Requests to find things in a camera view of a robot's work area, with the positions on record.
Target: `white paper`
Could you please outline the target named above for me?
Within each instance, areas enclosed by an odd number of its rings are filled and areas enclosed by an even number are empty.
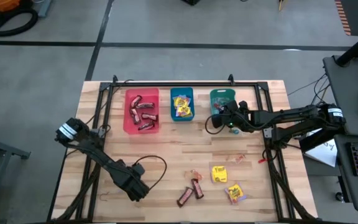
[[[320,129],[311,131],[307,134],[307,136],[310,136],[318,132],[319,130]],[[322,162],[324,164],[327,164],[331,167],[335,167],[336,154],[337,154],[337,149],[335,145],[335,140],[333,139],[319,146],[316,146],[314,149],[310,149],[309,151],[305,152],[306,156],[315,159],[319,162]]]

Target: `orange vacuum hose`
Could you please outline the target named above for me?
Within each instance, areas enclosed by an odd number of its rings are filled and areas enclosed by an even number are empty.
[[[19,6],[20,0],[0,0],[0,11],[5,12]]]

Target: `vacuum cleaner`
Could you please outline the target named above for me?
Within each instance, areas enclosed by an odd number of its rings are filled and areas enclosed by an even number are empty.
[[[0,37],[9,37],[21,34],[31,29],[38,21],[38,13],[32,9],[34,2],[32,0],[0,0],[0,28],[13,17],[29,13],[31,19],[29,22],[15,29],[0,31]]]

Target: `red candy wrapper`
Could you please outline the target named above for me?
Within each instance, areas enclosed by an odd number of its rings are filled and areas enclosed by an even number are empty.
[[[177,200],[177,204],[180,208],[185,205],[187,200],[189,200],[190,196],[193,194],[193,189],[186,187],[185,193]]]
[[[193,184],[193,188],[196,192],[196,198],[201,199],[204,197],[203,191],[200,187],[200,184],[198,183],[198,179],[192,179],[191,184]]]

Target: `teal plastic bin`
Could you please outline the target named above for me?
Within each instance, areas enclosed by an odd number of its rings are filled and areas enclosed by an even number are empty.
[[[186,95],[186,97],[191,98],[190,101],[190,110],[193,113],[193,116],[188,117],[188,118],[182,118],[182,117],[177,117],[176,116],[176,109],[175,109],[175,105],[173,103],[173,97],[175,96],[179,96],[179,95]],[[173,121],[191,121],[194,116],[196,115],[195,111],[194,111],[194,97],[193,97],[193,89],[190,87],[186,87],[186,88],[172,88],[171,89],[171,117]]]

